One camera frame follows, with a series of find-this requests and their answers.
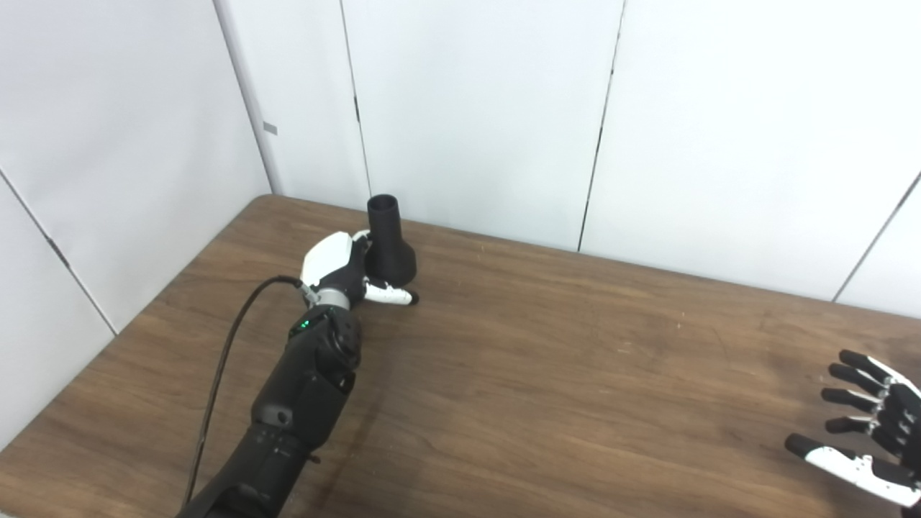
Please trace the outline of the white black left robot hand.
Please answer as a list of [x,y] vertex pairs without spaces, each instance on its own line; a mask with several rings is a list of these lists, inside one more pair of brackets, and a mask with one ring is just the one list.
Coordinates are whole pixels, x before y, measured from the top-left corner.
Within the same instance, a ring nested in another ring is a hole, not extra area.
[[317,306],[354,309],[362,301],[417,305],[417,293],[366,273],[366,253],[372,243],[370,230],[354,234],[335,232],[306,253],[300,280],[308,309]]

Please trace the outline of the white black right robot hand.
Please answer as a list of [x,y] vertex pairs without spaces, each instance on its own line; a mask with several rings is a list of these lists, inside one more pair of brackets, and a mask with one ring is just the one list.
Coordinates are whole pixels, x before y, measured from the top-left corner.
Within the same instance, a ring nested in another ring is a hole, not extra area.
[[829,374],[861,391],[823,388],[820,397],[826,402],[861,410],[863,415],[829,419],[825,423],[826,432],[865,435],[896,461],[836,448],[797,433],[786,437],[785,448],[813,468],[896,504],[902,517],[919,516],[919,388],[904,374],[871,356],[841,350],[838,358],[838,362],[829,364]]

